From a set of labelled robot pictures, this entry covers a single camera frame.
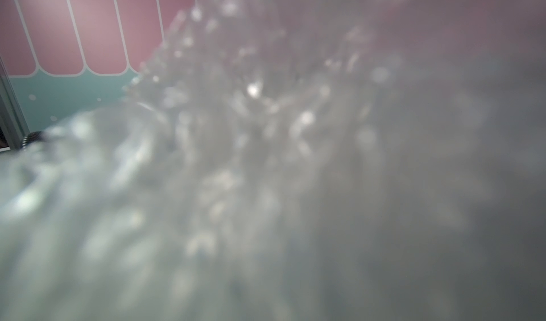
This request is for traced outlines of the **clear bubble wrap sheet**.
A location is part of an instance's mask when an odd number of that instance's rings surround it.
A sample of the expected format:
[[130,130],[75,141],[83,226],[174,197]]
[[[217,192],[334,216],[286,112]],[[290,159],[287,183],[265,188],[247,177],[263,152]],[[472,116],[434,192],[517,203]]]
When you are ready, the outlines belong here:
[[545,0],[198,0],[9,164],[3,320],[544,320]]

